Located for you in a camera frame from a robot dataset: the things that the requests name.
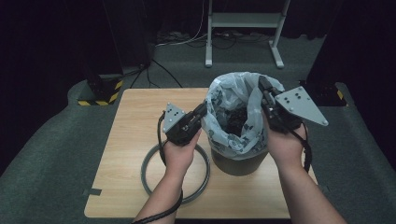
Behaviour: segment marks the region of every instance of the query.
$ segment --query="gray carpet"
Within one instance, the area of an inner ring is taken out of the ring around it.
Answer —
[[[164,46],[154,59],[168,69],[183,87],[208,87],[229,72],[249,71],[275,77],[287,89],[298,85],[315,60],[323,39],[282,38],[279,51],[285,63],[277,69],[266,42],[240,43],[214,49],[213,67],[205,68],[205,48]],[[217,41],[219,46],[230,42]],[[177,83],[157,64],[148,70],[161,88]],[[122,91],[136,76],[125,77]],[[0,223],[128,223],[125,218],[87,218],[84,207],[104,151],[121,96],[114,105],[78,106],[83,82],[69,92],[69,105],[48,120],[27,142],[0,179]],[[349,104],[322,107],[330,122],[321,127],[308,122],[313,167],[329,200],[349,223],[394,223],[396,174],[367,130],[347,86],[337,84]],[[146,71],[133,88],[149,85]],[[178,220],[177,223],[240,223],[241,220]],[[277,223],[250,220],[250,223]]]

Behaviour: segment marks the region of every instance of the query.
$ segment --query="person's left hand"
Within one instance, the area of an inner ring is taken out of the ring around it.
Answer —
[[[191,139],[184,147],[177,146],[172,142],[167,142],[163,146],[166,159],[166,175],[176,175],[184,177],[192,164],[194,158],[194,149],[198,142],[202,129]]]

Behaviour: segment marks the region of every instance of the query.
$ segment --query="trash bin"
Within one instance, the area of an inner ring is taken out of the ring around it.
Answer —
[[[207,114],[202,127],[214,163],[226,174],[249,175],[268,153],[262,117],[262,92],[258,73],[229,73],[213,80],[206,95]],[[283,91],[272,77],[270,83]]]

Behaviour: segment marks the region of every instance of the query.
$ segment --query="metal stand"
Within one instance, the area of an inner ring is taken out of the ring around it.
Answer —
[[[274,55],[276,66],[283,68],[277,43],[282,32],[283,24],[289,9],[290,0],[285,1],[281,13],[217,13],[212,11],[212,2],[209,0],[208,20],[207,20],[207,41],[205,66],[211,67],[212,61],[212,28],[213,27],[258,27],[276,28],[274,40],[269,41],[270,49]]]

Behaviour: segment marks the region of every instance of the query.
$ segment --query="trash inside bag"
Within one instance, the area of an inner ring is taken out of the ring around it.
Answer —
[[[285,90],[278,80],[249,72],[219,76],[209,87],[202,127],[212,149],[226,158],[241,161],[268,151],[259,76]]]

